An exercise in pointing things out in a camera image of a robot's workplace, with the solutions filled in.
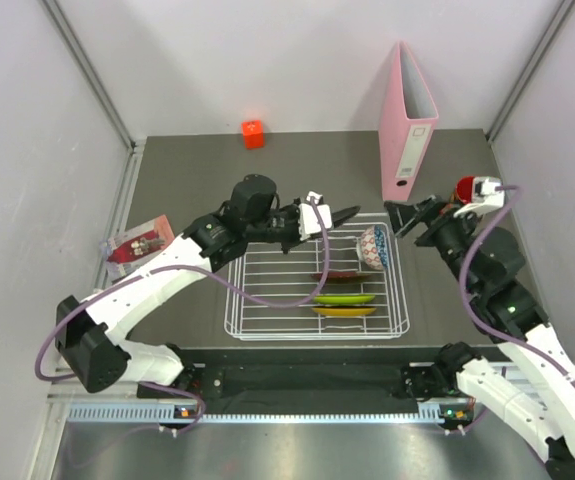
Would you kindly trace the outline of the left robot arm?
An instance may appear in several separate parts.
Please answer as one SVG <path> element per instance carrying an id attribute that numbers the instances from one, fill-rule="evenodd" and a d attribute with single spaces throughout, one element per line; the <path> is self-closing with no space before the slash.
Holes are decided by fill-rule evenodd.
<path id="1" fill-rule="evenodd" d="M 332 211 L 323 197 L 308 193 L 279 202 L 270 178 L 250 174 L 238 182 L 218 210 L 194 220 L 169 246 L 123 280 L 83 301 L 74 296 L 56 308 L 54 345 L 89 393 L 117 382 L 161 385 L 172 396 L 193 387 L 194 374 L 171 345 L 129 340 L 133 328 L 175 294 L 241 258 L 252 243 L 277 244 L 283 253 L 355 217 L 358 206 Z"/>

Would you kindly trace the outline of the red cup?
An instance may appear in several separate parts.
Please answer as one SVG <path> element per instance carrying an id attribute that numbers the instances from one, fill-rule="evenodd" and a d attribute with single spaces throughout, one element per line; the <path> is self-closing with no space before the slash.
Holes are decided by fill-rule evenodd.
<path id="1" fill-rule="evenodd" d="M 475 176 L 465 176 L 459 179 L 452 194 L 452 201 L 463 205 L 471 203 L 475 191 L 475 179 Z"/>

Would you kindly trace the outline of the red floral plate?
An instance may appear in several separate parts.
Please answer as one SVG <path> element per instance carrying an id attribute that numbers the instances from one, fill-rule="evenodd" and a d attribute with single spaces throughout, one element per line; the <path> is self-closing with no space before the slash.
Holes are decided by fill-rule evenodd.
<path id="1" fill-rule="evenodd" d="M 330 271 L 324 282 L 325 285 L 360 284 L 370 280 L 371 273 L 360 271 Z"/>

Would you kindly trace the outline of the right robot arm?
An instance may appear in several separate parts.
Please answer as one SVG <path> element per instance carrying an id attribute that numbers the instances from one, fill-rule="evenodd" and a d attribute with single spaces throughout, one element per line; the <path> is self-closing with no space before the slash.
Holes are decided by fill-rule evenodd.
<path id="1" fill-rule="evenodd" d="M 539 301 L 516 278 L 525 258 L 500 223 L 514 201 L 452 204 L 431 196 L 417 204 L 385 202 L 393 233 L 426 229 L 415 243 L 434 248 L 458 282 L 476 328 L 513 362 L 536 390 L 531 398 L 464 342 L 444 346 L 433 366 L 443 394 L 474 397 L 510 427 L 552 479 L 575 479 L 575 365 Z"/>

